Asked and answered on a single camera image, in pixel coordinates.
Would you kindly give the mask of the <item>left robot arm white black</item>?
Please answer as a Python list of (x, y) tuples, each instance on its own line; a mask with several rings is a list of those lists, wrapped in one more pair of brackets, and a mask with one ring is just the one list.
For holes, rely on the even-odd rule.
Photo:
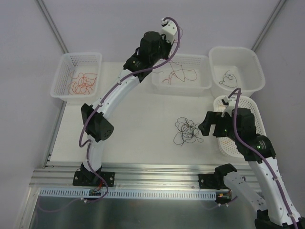
[(75, 172), (74, 186), (98, 186), (105, 183), (102, 154), (105, 141), (114, 131), (109, 118), (123, 98), (152, 72), (153, 66), (159, 60), (169, 58), (173, 41), (174, 37), (164, 32), (146, 32), (140, 46), (123, 65), (123, 70), (111, 89), (93, 104), (83, 104), (81, 115), (84, 127), (81, 133), (87, 134), (88, 140), (79, 141), (79, 145), (88, 145), (88, 149), (80, 170)]

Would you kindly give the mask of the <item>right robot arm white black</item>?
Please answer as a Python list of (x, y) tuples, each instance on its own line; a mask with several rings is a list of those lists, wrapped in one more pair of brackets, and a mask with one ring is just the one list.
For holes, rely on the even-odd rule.
[(231, 164), (215, 168), (214, 173), (200, 175), (204, 187), (220, 190), (228, 188), (254, 211), (257, 229), (303, 229), (305, 218), (295, 209), (280, 176), (276, 154), (268, 137), (256, 132), (254, 115), (250, 109), (237, 108), (227, 112), (208, 111), (199, 130), (208, 136), (228, 137), (253, 170), (263, 197), (253, 191)]

